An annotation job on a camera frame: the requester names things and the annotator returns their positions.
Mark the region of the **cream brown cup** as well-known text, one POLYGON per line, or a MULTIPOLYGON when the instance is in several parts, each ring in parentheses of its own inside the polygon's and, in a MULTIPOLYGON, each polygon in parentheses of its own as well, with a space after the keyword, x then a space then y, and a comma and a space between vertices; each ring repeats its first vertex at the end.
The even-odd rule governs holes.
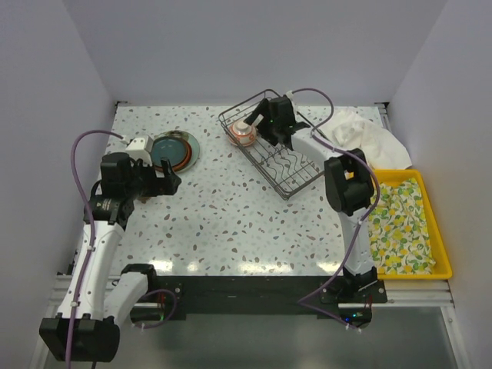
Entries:
POLYGON ((142 204, 146 204, 147 201, 150 200, 150 197, 141 196, 141 197, 138 197, 137 200, 140 201, 142 204))

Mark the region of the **white orange patterned bowl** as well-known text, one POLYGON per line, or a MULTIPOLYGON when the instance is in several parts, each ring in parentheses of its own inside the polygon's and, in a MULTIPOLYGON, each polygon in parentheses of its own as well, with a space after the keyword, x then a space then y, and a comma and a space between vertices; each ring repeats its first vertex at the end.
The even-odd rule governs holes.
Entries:
POLYGON ((231 133, 229 141, 233 145, 247 147, 255 143, 257 130, 253 125, 247 124, 244 120, 237 120, 229 126, 231 133))

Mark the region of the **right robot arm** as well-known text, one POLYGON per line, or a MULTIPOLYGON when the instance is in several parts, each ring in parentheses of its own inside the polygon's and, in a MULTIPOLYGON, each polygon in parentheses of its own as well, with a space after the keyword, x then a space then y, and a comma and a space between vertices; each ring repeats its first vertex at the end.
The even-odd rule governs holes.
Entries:
POLYGON ((335 273, 342 273, 345 279, 344 296, 349 301, 361 301, 377 282, 366 219, 380 195, 377 179, 363 151, 338 148, 318 128, 298 121, 286 96, 261 100, 244 123, 256 128, 270 145, 281 144, 323 169, 325 196, 340 218, 344 239, 345 256, 335 273))

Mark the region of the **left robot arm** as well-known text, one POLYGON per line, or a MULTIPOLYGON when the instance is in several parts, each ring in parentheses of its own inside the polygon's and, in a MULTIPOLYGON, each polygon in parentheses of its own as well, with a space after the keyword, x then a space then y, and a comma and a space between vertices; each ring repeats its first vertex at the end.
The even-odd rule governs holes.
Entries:
POLYGON ((107 292, 110 268, 121 243, 136 199, 174 195, 181 184, 168 158, 162 174, 152 165, 124 152, 105 155, 100 180, 85 206, 81 250, 71 283, 54 317, 42 320, 39 334, 51 354, 66 364, 110 362, 121 327, 140 299, 158 296, 159 283, 151 264, 129 264, 118 284, 107 292))

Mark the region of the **green floral plate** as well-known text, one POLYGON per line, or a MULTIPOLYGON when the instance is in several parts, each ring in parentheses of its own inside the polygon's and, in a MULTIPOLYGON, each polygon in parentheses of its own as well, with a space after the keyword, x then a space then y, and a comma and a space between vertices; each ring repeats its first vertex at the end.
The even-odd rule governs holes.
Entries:
MULTIPOLYGON (((177 138, 182 138, 187 143, 189 143, 189 145, 191 146, 191 149, 192 149, 191 160, 180 171, 186 171, 186 170, 190 169, 197 162, 197 160, 199 159, 199 155, 200 155, 200 145, 199 145, 196 137, 193 136, 191 133, 188 133, 186 131, 174 130, 174 131, 166 131, 162 135, 156 136, 154 141, 156 139, 162 138, 164 136, 173 136, 173 137, 177 137, 177 138)), ((155 166, 155 167, 157 170, 161 171, 161 167, 158 167, 158 166, 155 166)))

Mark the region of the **dark blue plate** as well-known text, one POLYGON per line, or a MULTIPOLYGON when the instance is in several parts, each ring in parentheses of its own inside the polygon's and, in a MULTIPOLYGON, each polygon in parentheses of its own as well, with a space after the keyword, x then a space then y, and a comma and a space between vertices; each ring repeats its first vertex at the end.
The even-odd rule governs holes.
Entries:
POLYGON ((182 138, 173 136, 164 136, 154 141, 151 150, 151 160, 155 166, 161 167, 162 158, 168 158, 170 162, 172 161, 177 140, 184 141, 182 138))

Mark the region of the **orange plate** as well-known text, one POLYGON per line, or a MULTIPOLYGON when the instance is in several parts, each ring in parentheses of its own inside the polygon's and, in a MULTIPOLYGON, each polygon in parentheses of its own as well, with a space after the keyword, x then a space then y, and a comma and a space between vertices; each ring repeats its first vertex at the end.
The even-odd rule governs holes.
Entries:
POLYGON ((192 149, 189 143, 177 140, 175 150, 172 156, 172 168, 174 171, 180 171, 191 160, 192 149))

